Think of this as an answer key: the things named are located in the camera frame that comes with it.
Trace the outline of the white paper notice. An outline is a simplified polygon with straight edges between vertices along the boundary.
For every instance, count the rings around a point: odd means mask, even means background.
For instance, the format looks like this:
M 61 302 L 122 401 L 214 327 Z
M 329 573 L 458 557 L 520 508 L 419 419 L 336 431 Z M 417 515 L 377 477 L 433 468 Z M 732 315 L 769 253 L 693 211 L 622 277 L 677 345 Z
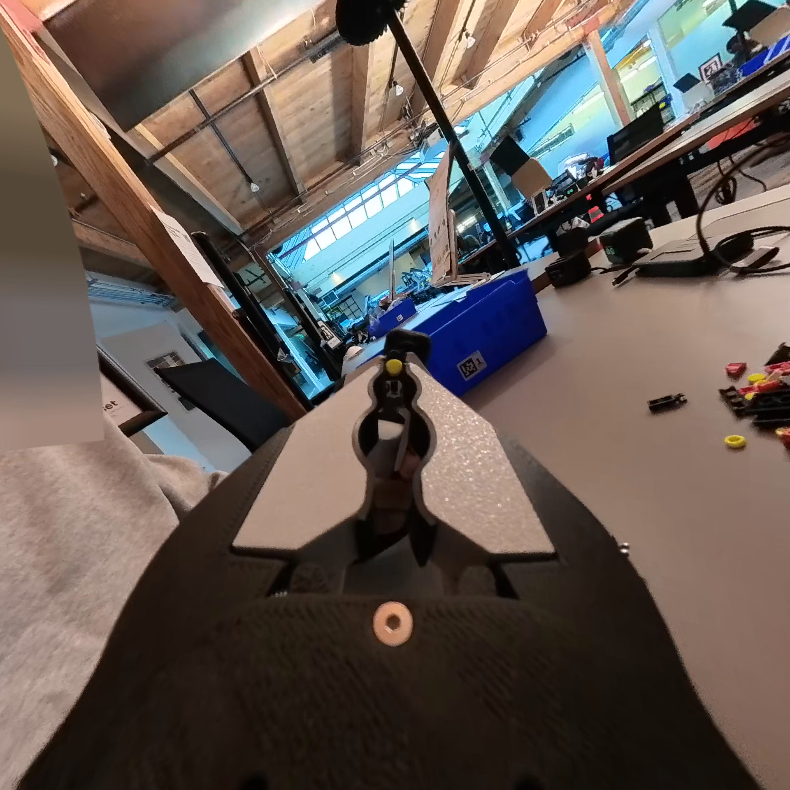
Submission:
M 183 226 L 172 216 L 159 209 L 152 207 L 152 211 L 163 225 L 173 243 L 181 251 L 185 260 L 192 268 L 192 271 L 197 274 L 199 280 L 207 285 L 212 285 L 224 290 L 224 283 L 213 271 L 209 262 L 206 261 L 204 255 Z

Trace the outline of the wooden office desk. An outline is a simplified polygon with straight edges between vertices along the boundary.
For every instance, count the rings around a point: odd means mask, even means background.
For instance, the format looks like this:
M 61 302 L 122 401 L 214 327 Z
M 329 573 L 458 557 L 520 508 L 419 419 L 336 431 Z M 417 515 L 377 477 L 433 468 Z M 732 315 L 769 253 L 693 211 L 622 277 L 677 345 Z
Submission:
M 785 51 L 700 111 L 693 112 L 629 153 L 622 162 L 607 169 L 577 193 L 509 232 L 509 239 L 521 242 L 533 236 L 548 235 L 551 223 L 559 222 L 577 206 L 584 209 L 589 203 L 604 209 L 607 194 L 627 189 L 634 182 L 662 169 L 666 163 L 677 162 L 687 153 L 701 148 L 717 134 L 779 106 L 788 98 L 788 85 L 788 51 Z

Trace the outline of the person's grey sweater torso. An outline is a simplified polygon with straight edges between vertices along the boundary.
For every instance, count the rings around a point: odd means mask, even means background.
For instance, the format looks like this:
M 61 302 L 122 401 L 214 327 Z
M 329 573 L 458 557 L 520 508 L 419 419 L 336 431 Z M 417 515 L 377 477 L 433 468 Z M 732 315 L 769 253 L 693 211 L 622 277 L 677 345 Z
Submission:
M 144 569 L 228 474 L 104 438 L 2 454 L 1 787 L 84 690 Z

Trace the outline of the framed task sign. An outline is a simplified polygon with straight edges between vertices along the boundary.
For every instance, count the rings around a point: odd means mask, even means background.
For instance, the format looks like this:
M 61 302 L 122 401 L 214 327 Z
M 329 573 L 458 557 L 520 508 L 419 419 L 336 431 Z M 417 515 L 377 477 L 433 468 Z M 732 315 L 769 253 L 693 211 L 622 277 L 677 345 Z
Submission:
M 104 415 L 132 439 L 167 416 L 165 409 L 100 345 L 96 346 Z

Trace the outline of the flat black power adapter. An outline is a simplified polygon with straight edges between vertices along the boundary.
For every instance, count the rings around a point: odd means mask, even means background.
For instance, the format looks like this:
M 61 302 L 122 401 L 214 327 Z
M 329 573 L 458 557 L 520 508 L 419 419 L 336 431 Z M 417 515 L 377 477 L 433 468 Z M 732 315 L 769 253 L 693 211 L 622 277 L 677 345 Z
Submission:
M 705 254 L 697 238 L 668 242 L 652 249 L 634 264 L 637 277 L 686 279 L 717 273 L 721 264 Z

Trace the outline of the small black charger cube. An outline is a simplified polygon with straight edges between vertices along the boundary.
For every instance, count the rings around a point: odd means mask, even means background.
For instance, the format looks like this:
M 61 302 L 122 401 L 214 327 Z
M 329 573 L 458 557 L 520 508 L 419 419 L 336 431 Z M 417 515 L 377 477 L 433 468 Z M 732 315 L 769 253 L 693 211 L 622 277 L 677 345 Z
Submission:
M 547 265 L 544 273 L 554 288 L 566 288 L 590 277 L 592 266 L 586 249 L 581 248 Z

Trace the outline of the blue plastic bin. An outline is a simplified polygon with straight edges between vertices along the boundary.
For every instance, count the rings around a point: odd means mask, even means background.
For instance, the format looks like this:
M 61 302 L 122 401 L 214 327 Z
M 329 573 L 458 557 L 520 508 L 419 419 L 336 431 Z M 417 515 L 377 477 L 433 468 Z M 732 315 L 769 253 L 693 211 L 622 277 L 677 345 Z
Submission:
M 416 315 L 388 327 L 372 321 L 374 339 L 394 329 L 427 334 L 428 371 L 456 396 L 467 393 L 547 335 L 528 270 L 501 272 L 416 307 Z

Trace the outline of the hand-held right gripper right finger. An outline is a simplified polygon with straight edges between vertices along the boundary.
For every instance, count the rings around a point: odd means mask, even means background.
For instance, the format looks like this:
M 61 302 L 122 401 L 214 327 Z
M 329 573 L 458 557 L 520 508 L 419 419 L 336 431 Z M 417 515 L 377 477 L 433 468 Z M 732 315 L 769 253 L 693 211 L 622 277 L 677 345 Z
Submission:
M 405 364 L 411 478 L 409 541 L 420 565 L 458 579 L 469 567 L 555 559 L 540 520 L 495 429 L 434 380 Z

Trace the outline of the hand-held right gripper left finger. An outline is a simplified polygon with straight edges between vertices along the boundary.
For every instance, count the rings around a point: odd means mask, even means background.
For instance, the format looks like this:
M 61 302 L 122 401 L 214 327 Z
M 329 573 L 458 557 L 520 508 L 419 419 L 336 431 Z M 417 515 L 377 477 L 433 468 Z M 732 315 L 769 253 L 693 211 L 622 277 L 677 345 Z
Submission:
M 356 523 L 372 502 L 359 432 L 380 373 L 366 367 L 295 423 L 233 539 L 235 557 L 316 565 L 328 581 L 346 581 L 359 557 Z

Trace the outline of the pile of lego pieces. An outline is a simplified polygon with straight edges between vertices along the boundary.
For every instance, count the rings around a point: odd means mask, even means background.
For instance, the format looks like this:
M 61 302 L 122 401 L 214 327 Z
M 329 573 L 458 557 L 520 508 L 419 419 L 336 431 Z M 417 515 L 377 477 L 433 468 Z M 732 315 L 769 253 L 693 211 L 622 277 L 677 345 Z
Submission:
M 717 391 L 720 401 L 754 432 L 789 450 L 789 345 L 780 343 L 763 367 Z

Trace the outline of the wooden post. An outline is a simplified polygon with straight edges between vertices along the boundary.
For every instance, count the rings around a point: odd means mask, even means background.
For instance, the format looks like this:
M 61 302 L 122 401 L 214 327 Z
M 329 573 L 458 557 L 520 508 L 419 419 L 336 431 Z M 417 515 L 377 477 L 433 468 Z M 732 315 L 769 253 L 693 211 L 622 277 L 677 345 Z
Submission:
M 18 2 L 2 2 L 2 30 L 35 114 L 191 316 L 244 381 L 292 420 L 310 405 L 233 316 L 222 288 L 201 280 L 157 215 L 160 206 L 35 41 Z

